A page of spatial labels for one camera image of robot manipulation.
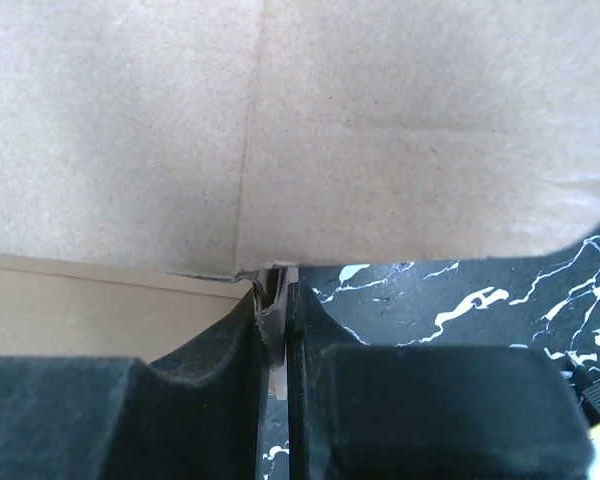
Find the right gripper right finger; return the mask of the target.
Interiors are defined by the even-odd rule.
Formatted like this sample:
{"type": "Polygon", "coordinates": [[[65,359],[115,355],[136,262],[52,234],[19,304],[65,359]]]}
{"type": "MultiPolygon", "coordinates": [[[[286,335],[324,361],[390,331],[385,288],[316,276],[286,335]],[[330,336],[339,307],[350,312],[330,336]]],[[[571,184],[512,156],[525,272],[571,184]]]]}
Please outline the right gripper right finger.
{"type": "Polygon", "coordinates": [[[541,352],[366,345],[300,283],[286,347],[293,479],[584,479],[594,460],[541,352]]]}

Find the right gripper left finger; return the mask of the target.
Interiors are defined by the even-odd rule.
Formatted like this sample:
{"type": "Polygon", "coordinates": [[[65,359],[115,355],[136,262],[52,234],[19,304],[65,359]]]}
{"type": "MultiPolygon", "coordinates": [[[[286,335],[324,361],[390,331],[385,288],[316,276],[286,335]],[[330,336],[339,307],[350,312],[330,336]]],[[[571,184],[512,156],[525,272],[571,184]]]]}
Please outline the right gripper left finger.
{"type": "Polygon", "coordinates": [[[254,479],[268,386],[255,285],[168,351],[208,300],[0,281],[0,479],[254,479]]]}

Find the large cardboard box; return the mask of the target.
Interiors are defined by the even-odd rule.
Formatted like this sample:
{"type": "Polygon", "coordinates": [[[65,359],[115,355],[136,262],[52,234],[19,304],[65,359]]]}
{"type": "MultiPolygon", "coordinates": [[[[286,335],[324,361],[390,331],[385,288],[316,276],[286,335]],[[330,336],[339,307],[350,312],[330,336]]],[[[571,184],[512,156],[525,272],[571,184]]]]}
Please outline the large cardboard box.
{"type": "Polygon", "coordinates": [[[0,1],[0,354],[153,359],[268,267],[600,221],[600,1],[0,1]]]}

